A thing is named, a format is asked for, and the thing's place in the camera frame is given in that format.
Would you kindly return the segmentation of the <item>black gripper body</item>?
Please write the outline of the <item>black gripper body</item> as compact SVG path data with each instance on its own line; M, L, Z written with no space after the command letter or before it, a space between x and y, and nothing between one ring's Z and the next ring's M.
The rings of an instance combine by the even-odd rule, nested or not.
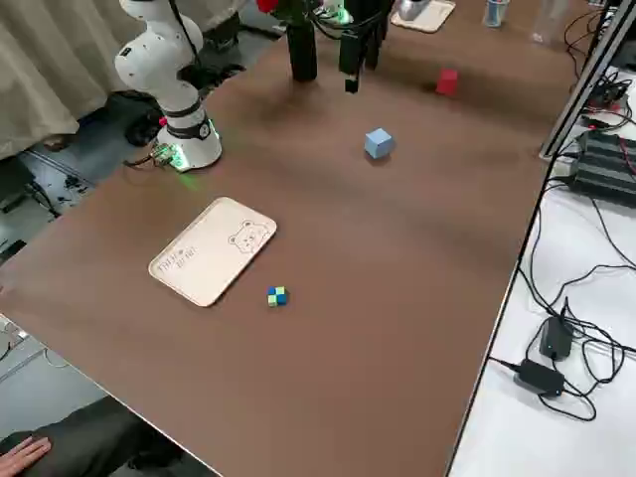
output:
M347 25L349 29L357 29L374 25L386 17L392 10L391 0L345 0L345 9L352 17Z

